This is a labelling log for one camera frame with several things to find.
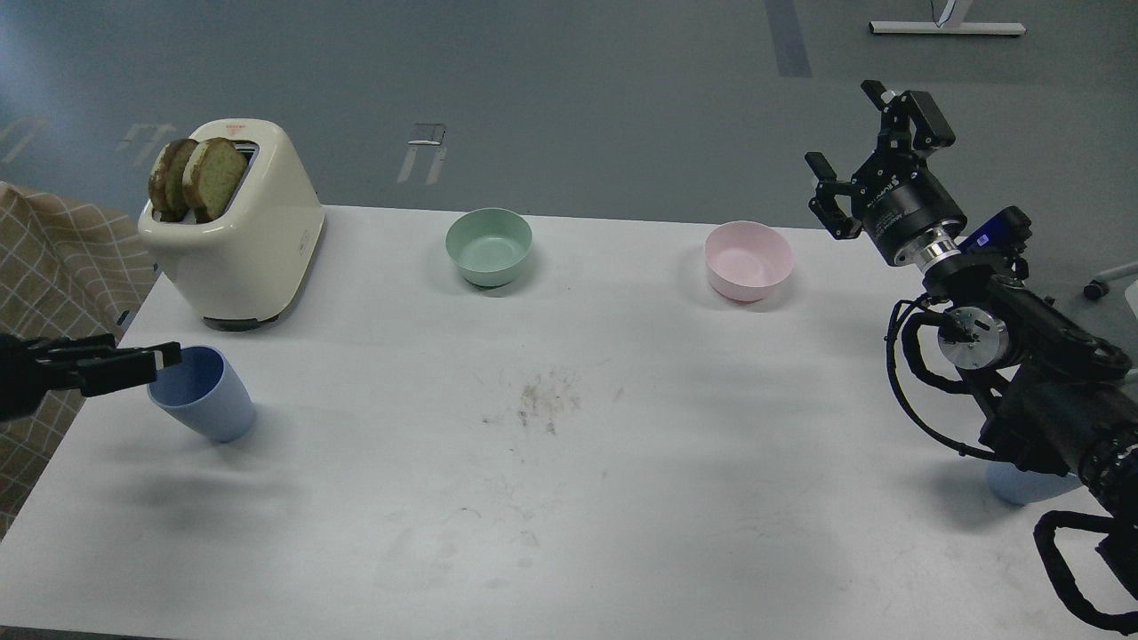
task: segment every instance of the plastic cup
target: plastic cup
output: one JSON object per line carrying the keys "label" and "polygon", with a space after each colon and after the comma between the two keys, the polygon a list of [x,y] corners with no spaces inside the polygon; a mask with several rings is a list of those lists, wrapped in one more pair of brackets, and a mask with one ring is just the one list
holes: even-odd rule
{"label": "plastic cup", "polygon": [[1030,504],[1057,498],[1082,486],[1079,476],[1067,474],[1037,474],[1021,471],[1011,462],[989,462],[986,471],[988,487],[997,498],[1012,504]]}
{"label": "plastic cup", "polygon": [[183,348],[182,362],[159,369],[147,393],[179,422],[216,442],[241,437],[256,416],[241,378],[212,346]]}
{"label": "plastic cup", "polygon": [[446,253],[470,284],[501,287],[526,270],[534,233],[517,213],[479,208],[451,225]]}

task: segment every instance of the blue cup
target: blue cup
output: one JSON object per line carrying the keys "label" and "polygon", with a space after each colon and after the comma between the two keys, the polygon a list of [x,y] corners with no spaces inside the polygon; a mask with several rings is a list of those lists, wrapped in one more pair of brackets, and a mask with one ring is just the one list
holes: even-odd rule
{"label": "blue cup", "polygon": [[989,462],[987,475],[992,493],[1012,504],[1050,500],[1082,486],[1075,474],[1056,476],[1021,471],[1011,462]]}
{"label": "blue cup", "polygon": [[179,422],[216,442],[241,437],[256,416],[241,378],[212,346],[183,348],[182,362],[159,369],[147,392]]}

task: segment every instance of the chair wheel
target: chair wheel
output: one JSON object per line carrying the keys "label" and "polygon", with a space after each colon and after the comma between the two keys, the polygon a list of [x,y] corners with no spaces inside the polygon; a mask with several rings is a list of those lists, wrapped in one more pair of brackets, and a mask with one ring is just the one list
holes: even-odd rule
{"label": "chair wheel", "polygon": [[1108,293],[1111,293],[1111,286],[1098,280],[1091,280],[1089,285],[1082,288],[1082,295],[1087,300],[1098,300]]}

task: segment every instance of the green bowl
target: green bowl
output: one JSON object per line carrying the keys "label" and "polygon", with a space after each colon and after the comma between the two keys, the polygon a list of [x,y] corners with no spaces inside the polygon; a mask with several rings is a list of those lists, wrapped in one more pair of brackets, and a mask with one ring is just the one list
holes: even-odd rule
{"label": "green bowl", "polygon": [[472,211],[446,232],[446,253],[462,277],[479,287],[501,287],[521,276],[533,244],[529,223],[504,208]]}

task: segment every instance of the bowl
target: bowl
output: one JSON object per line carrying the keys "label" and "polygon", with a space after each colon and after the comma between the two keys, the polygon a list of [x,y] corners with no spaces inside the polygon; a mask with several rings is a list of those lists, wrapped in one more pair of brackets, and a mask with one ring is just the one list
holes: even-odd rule
{"label": "bowl", "polygon": [[521,276],[533,243],[529,223],[504,208],[475,210],[446,232],[446,253],[462,277],[479,287],[501,287]]}
{"label": "bowl", "polygon": [[724,297],[756,302],[775,292],[794,266],[786,238],[745,220],[716,227],[703,244],[708,280]]}

